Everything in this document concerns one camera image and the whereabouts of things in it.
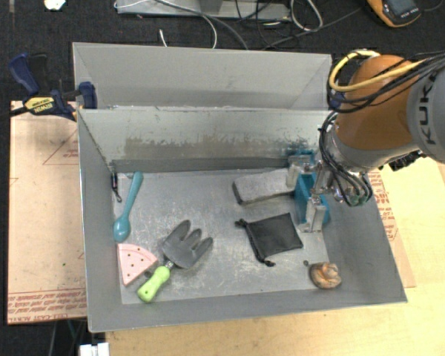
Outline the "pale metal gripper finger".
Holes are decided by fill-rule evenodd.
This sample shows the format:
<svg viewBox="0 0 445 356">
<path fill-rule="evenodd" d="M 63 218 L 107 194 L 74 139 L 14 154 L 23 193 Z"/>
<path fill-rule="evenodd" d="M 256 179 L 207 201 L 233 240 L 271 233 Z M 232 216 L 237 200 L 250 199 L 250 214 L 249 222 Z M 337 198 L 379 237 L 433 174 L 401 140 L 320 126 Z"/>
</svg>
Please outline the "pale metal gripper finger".
<svg viewBox="0 0 445 356">
<path fill-rule="evenodd" d="M 294 188 L 300 175 L 311 174 L 314 171 L 314 155 L 299 154 L 288 158 L 289 167 L 286 176 L 286 186 Z"/>
<path fill-rule="evenodd" d="M 321 197 L 309 197 L 300 203 L 301 230 L 306 233 L 321 232 L 326 215 L 326 206 Z"/>
</svg>

